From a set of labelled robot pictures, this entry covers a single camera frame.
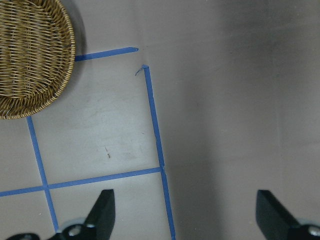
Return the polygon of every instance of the floor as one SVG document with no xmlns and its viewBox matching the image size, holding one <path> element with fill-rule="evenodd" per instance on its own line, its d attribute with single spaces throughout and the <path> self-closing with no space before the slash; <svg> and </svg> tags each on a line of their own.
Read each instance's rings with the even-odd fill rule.
<svg viewBox="0 0 320 240">
<path fill-rule="evenodd" d="M 258 189 L 320 222 L 319 1 L 62 2 L 78 56 L 139 51 L 76 62 L 60 98 L 32 116 L 57 225 L 113 188 L 112 240 L 172 238 L 142 65 L 177 240 L 263 240 Z M 29 127 L 0 121 L 0 196 L 43 184 Z M 103 181 L 61 185 L 91 178 Z M 3 239 L 54 234 L 48 191 L 33 190 L 0 197 Z"/>
</svg>

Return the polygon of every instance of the floor tile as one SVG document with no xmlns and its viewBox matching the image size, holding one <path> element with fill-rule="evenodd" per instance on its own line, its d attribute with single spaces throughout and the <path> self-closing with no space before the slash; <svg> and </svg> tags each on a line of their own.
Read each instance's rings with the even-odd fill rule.
<svg viewBox="0 0 320 240">
<path fill-rule="evenodd" d="M 284 147 L 320 142 L 320 71 L 316 64 L 319 61 L 309 62 L 308 67 L 283 66 L 282 71 L 286 72 L 276 77 L 281 144 Z"/>
<path fill-rule="evenodd" d="M 0 191 L 41 186 L 27 120 L 1 120 L 0 135 Z"/>
<path fill-rule="evenodd" d="M 139 55 L 79 62 L 60 98 L 32 117 L 50 184 L 159 166 Z"/>
<path fill-rule="evenodd" d="M 104 189 L 115 195 L 110 240 L 171 239 L 160 173 L 51 190 L 59 225 L 85 218 Z"/>
<path fill-rule="evenodd" d="M 256 194 L 283 195 L 279 153 L 220 158 L 167 167 L 177 239 L 264 239 L 255 219 Z"/>
<path fill-rule="evenodd" d="M 55 234 L 44 191 L 0 197 L 0 238 L 36 233 L 42 240 Z"/>
<path fill-rule="evenodd" d="M 62 0 L 74 28 L 76 54 L 83 55 L 140 42 L 135 1 Z"/>
<path fill-rule="evenodd" d="M 283 204 L 296 217 L 320 222 L 320 144 L 287 147 L 283 150 Z"/>
<path fill-rule="evenodd" d="M 257 44 L 227 55 L 209 51 L 207 43 L 184 43 L 150 52 L 166 164 L 252 158 L 278 150 L 267 49 Z"/>
<path fill-rule="evenodd" d="M 237 5 L 240 1 L 136 2 L 137 22 L 147 50 L 157 45 L 172 47 L 187 42 L 196 42 L 194 46 L 197 46 L 212 39 L 234 37 L 241 41 L 240 36 L 264 32 L 268 24 L 265 2 L 242 1 Z"/>
</svg>

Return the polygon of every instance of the blue painter's tape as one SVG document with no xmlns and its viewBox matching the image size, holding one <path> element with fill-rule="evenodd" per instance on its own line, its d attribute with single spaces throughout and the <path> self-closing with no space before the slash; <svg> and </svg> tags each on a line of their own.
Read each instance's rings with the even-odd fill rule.
<svg viewBox="0 0 320 240">
<path fill-rule="evenodd" d="M 105 57 L 110 57 L 110 56 L 114 56 L 114 55 L 134 53 L 137 51 L 139 51 L 139 48 L 130 46 L 130 47 L 125 47 L 125 48 L 120 48 L 120 49 L 101 51 L 101 52 L 95 52 L 95 53 L 89 53 L 89 54 L 85 54 L 85 55 L 75 56 L 74 61 L 79 62 L 79 61 L 90 60 L 90 59 L 99 59 L 99 58 L 105 58 Z"/>
<path fill-rule="evenodd" d="M 52 219 L 52 224 L 53 224 L 54 230 L 57 231 L 59 229 L 58 220 L 57 220 L 54 204 L 52 202 L 52 198 L 50 195 L 50 190 L 48 188 L 48 181 L 46 178 L 46 172 L 45 172 L 44 164 L 42 162 L 42 158 L 41 158 L 41 154 L 40 154 L 40 150 L 39 150 L 39 145 L 38 145 L 38 140 L 37 140 L 37 136 L 36 136 L 34 123 L 32 121 L 31 116 L 28 116 L 26 118 L 26 121 L 28 123 L 29 132 L 30 132 L 30 136 L 31 136 L 31 140 L 32 140 L 32 145 L 33 145 L 33 149 L 34 149 L 34 153 L 35 153 L 35 159 L 38 164 L 40 177 L 41 177 L 41 181 L 42 181 L 42 185 L 43 185 L 43 190 L 45 193 L 46 201 L 47 201 L 50 215 L 51 215 L 51 219 Z"/>
<path fill-rule="evenodd" d="M 43 186 L 34 186 L 34 187 L 27 187 L 22 189 L 10 190 L 10 191 L 2 191 L 0 192 L 0 197 L 6 197 L 11 195 L 18 195 L 18 194 L 28 194 L 38 191 L 43 191 Z"/>
<path fill-rule="evenodd" d="M 153 124 L 153 131 L 154 131 L 154 135 L 155 135 L 155 139 L 156 139 L 156 149 L 157 149 L 159 165 L 160 165 L 160 173 L 161 173 L 166 214 L 168 217 L 171 239 L 176 240 L 176 230 L 175 230 L 174 218 L 172 215 L 172 209 L 171 209 L 171 204 L 170 204 L 169 187 L 168 187 L 167 175 L 166 175 L 166 171 L 165 171 L 165 160 L 164 160 L 164 154 L 163 154 L 161 138 L 160 138 L 160 131 L 159 131 L 159 124 L 158 124 L 158 119 L 157 119 L 154 93 L 152 90 L 151 74 L 150 74 L 149 66 L 142 65 L 142 68 L 140 70 L 142 70 L 142 69 L 144 70 L 144 77 L 145 77 L 146 89 L 147 89 L 147 93 L 148 93 L 151 119 L 152 119 L 152 124 Z"/>
<path fill-rule="evenodd" d="M 45 193 L 46 201 L 48 203 L 49 212 L 50 212 L 50 215 L 51 215 L 54 231 L 57 232 L 58 229 L 59 229 L 59 225 L 58 225 L 56 211 L 55 211 L 55 208 L 54 208 L 54 203 L 52 202 L 50 190 L 47 188 L 47 189 L 44 190 L 44 193 Z"/>
<path fill-rule="evenodd" d="M 83 184 L 97 183 L 97 182 L 113 180 L 113 179 L 121 179 L 121 178 L 128 178 L 128 177 L 145 175 L 145 174 L 159 173 L 160 171 L 161 171 L 160 167 L 155 167 L 155 168 L 149 168 L 149 169 L 138 170 L 138 171 L 129 171 L 129 172 L 118 173 L 113 175 L 98 176 L 98 177 L 92 177 L 92 178 L 75 180 L 75 181 L 55 183 L 55 184 L 50 184 L 48 187 L 49 189 L 59 189 L 59 188 L 72 187 L 72 186 L 83 185 Z"/>
<path fill-rule="evenodd" d="M 160 138 L 160 131 L 159 131 L 159 125 L 158 125 L 158 119 L 157 119 L 157 112 L 156 112 L 154 93 L 153 93 L 153 90 L 152 90 L 150 69 L 149 69 L 149 66 L 147 66 L 147 65 L 143 65 L 142 68 L 144 69 L 146 90 L 147 90 L 147 93 L 148 93 L 148 99 L 149 99 L 149 106 L 150 106 L 150 113 L 151 113 L 153 131 L 154 131 L 155 140 L 156 140 L 156 143 L 155 143 L 156 144 L 156 150 L 157 150 L 157 153 L 158 153 L 158 159 L 159 159 L 160 167 L 163 167 L 163 166 L 165 166 L 165 160 L 164 160 L 164 154 L 163 154 L 161 138 Z"/>
<path fill-rule="evenodd" d="M 36 163 L 38 164 L 41 181 L 45 187 L 46 185 L 48 185 L 48 182 L 47 182 L 47 178 L 46 178 L 44 164 L 42 162 L 42 158 L 41 158 L 41 154 L 40 154 L 40 150 L 39 150 L 39 145 L 38 145 L 38 140 L 37 140 L 37 136 L 36 136 L 34 123 L 32 122 L 31 116 L 27 116 L 26 121 L 28 123 L 29 132 L 31 135 L 31 140 L 32 140 L 32 145 L 33 145 L 33 150 L 35 153 L 35 159 L 36 159 Z"/>
<path fill-rule="evenodd" d="M 162 180 L 162 186 L 163 186 L 166 215 L 168 217 L 169 228 L 170 228 L 170 233 L 171 233 L 171 239 L 176 240 L 176 230 L 175 230 L 175 224 L 174 224 L 174 217 L 172 215 L 169 187 L 168 187 L 167 175 L 166 175 L 166 171 L 165 171 L 164 166 L 161 168 L 161 180 Z"/>
</svg>

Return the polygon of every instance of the gray floor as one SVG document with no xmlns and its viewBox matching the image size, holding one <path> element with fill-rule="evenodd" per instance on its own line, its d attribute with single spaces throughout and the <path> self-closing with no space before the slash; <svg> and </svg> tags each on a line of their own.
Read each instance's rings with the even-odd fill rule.
<svg viewBox="0 0 320 240">
<path fill-rule="evenodd" d="M 128 81 L 131 78 L 134 81 L 131 73 L 141 64 L 147 64 L 153 81 L 178 240 L 263 240 L 255 223 L 258 189 L 271 190 L 295 216 L 320 222 L 318 0 L 64 0 L 63 3 L 73 20 L 78 55 L 129 46 L 140 51 L 135 55 L 76 65 L 73 80 L 61 98 L 34 116 L 50 181 L 157 166 L 154 146 L 149 144 L 152 129 L 145 108 L 143 77 Z M 81 93 L 86 80 L 91 79 L 99 83 L 96 89 L 90 89 L 93 97 L 88 102 L 81 97 L 76 99 L 76 93 Z M 110 95 L 105 99 L 100 88 L 108 88 L 110 84 Z M 112 95 L 113 90 L 120 95 Z M 97 104 L 98 110 L 104 109 L 102 113 L 92 107 L 99 99 L 102 102 Z M 78 119 L 64 112 L 69 101 L 75 105 L 72 108 L 75 112 L 71 113 L 80 114 L 88 121 L 74 122 Z M 78 108 L 77 104 L 86 107 Z M 136 114 L 130 110 L 138 110 L 139 121 L 130 118 Z M 137 128 L 127 129 L 124 119 Z M 40 177 L 25 122 L 0 124 L 6 139 L 0 140 L 4 149 L 0 158 L 5 163 L 0 171 L 1 190 L 36 186 Z M 108 130 L 108 124 L 110 129 L 122 124 L 123 128 L 119 129 L 123 133 L 114 131 L 110 138 L 103 138 L 105 135 L 99 129 Z M 144 136 L 139 135 L 142 128 L 146 130 Z M 99 136 L 99 139 L 90 137 L 95 147 L 101 139 L 103 142 L 96 148 L 96 162 L 92 167 L 75 165 L 72 162 L 75 152 L 67 147 L 61 151 L 66 143 L 58 141 L 71 136 L 71 140 L 80 139 L 85 143 L 85 136 L 91 133 L 87 130 L 94 130 Z M 14 157 L 11 143 L 19 145 L 14 148 Z M 120 161 L 106 171 L 101 168 L 104 145 L 111 145 Z M 146 148 L 139 151 L 139 146 Z M 136 151 L 135 161 L 121 162 L 133 151 Z M 69 158 L 58 161 L 54 159 L 56 154 Z M 12 159 L 22 161 L 24 158 L 28 163 L 15 164 L 14 171 L 20 173 L 20 179 L 28 181 L 17 182 L 14 175 L 9 174 Z M 35 175 L 30 177 L 24 166 Z M 59 175 L 55 168 L 65 169 L 67 173 L 75 168 L 79 175 Z M 120 205 L 126 210 L 136 209 L 131 212 L 132 216 L 139 216 L 142 202 L 150 210 L 141 214 L 142 219 L 137 223 L 139 231 L 134 232 L 135 226 L 126 223 L 129 230 L 124 235 L 121 235 L 124 228 L 116 230 L 112 239 L 125 239 L 132 232 L 135 235 L 131 239 L 170 239 L 164 202 L 162 198 L 159 200 L 162 197 L 159 175 L 121 181 L 108 185 L 118 188 L 122 199 L 128 200 Z M 155 204 L 143 191 L 144 184 L 153 194 L 153 200 L 159 200 L 155 212 L 151 213 Z M 103 187 L 96 185 L 90 190 L 86 186 L 94 193 Z M 79 189 L 71 192 L 73 196 L 63 190 L 52 193 L 61 222 L 79 217 L 65 212 L 64 203 L 83 197 Z M 15 223 L 24 203 L 38 201 L 37 206 L 43 211 L 28 208 L 26 215 L 31 216 L 34 223 L 29 221 L 25 228 L 38 229 L 41 224 L 42 236 L 48 237 L 52 226 L 45 223 L 48 220 L 50 224 L 50 217 L 44 195 L 34 193 L 11 198 L 0 199 L 1 215 L 11 216 L 9 222 Z M 85 214 L 90 204 L 79 214 Z M 20 208 L 14 217 L 8 209 L 16 205 Z M 121 214 L 125 220 L 126 212 Z"/>
</svg>

